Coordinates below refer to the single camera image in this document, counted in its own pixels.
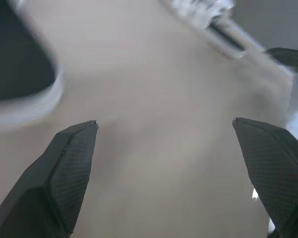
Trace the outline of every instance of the white surface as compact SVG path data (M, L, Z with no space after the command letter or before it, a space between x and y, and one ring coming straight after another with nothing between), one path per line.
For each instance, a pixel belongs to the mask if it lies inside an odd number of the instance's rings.
M34 121L51 114L61 100L64 86L65 79L59 73L54 84L38 95L0 102L0 125Z
M23 10L68 78L38 124L0 133L0 203L55 133L96 119L71 238L265 238L234 117L283 125L292 83L251 68L150 0L32 0Z

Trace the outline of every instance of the black object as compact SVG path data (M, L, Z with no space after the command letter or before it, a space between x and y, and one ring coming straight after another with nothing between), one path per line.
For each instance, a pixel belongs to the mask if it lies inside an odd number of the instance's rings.
M294 68L298 72L298 50L287 48L271 48L267 53L274 57L280 64Z
M0 0L0 101L38 94L56 80L52 62L5 0Z
M237 51L240 51L240 52L245 51L245 46L244 45L242 45L237 39L235 39L233 36L231 36L228 32L223 30L219 25L217 25L213 21L208 26L208 29L210 29L222 41L227 43L233 49L235 49Z
M285 129L236 118L248 175L275 224L270 237L298 238L298 141Z
M53 138L0 205L0 238L68 238L89 181L96 121Z

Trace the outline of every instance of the gray wall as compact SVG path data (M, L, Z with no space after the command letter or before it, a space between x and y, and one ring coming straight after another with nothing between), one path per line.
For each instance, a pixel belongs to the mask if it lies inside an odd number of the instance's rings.
M264 47L298 49L298 0L236 0L232 17Z

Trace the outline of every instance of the white object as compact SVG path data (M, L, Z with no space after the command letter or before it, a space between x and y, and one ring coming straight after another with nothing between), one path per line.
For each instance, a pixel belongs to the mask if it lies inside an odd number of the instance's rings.
M61 100L65 82L61 73L54 84L37 95L0 102L0 124L18 124L51 114Z

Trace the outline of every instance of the beige floor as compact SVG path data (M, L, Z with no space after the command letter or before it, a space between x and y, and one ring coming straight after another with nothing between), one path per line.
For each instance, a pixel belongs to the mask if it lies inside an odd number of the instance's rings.
M216 52L156 0L29 0L67 75L55 112L0 132L0 203L58 131L98 120L73 238L264 238L234 117L284 123L289 78Z

